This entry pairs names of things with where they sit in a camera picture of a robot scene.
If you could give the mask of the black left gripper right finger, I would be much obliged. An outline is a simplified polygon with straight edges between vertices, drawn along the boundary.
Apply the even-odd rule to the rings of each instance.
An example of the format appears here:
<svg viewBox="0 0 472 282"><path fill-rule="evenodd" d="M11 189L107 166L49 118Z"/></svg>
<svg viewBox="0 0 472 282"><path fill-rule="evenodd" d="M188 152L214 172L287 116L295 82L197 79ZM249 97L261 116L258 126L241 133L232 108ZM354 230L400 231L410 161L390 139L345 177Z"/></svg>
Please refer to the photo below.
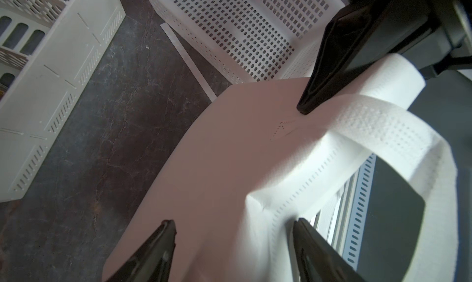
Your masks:
<svg viewBox="0 0 472 282"><path fill-rule="evenodd" d="M293 243L302 282L364 280L304 218L294 223Z"/></svg>

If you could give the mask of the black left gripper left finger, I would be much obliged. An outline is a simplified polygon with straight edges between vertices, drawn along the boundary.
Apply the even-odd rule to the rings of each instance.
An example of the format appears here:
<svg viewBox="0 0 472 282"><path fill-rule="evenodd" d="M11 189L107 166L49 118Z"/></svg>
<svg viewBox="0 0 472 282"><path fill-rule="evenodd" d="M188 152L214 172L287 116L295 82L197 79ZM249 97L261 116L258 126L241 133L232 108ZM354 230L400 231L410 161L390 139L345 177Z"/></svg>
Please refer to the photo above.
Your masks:
<svg viewBox="0 0 472 282"><path fill-rule="evenodd" d="M176 224L164 220L107 282L168 282L175 251Z"/></svg>

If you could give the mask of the white insulated delivery bag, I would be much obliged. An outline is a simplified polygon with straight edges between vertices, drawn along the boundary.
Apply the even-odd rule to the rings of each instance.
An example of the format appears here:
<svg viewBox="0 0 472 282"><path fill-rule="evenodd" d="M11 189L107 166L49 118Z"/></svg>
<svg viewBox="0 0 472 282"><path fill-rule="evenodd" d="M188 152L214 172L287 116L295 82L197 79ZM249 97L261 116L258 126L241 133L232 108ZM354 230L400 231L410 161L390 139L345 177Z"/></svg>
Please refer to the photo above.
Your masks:
<svg viewBox="0 0 472 282"><path fill-rule="evenodd" d="M232 85L193 123L103 268L107 280L161 225L177 227L173 282L290 282L289 239L378 155L424 199L406 282L451 282L457 168L449 143L409 107L425 87L392 54L307 115L307 78Z"/></svg>

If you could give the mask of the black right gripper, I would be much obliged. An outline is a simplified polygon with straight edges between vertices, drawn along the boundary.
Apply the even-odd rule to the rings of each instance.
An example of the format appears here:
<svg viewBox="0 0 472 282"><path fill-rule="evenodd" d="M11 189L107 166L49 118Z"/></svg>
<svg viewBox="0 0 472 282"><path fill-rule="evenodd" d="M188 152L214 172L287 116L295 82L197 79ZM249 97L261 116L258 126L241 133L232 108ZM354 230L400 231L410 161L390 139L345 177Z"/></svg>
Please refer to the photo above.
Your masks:
<svg viewBox="0 0 472 282"><path fill-rule="evenodd" d="M338 94L374 62L399 54L426 79L472 67L472 0L351 0L326 26L301 114Z"/></svg>

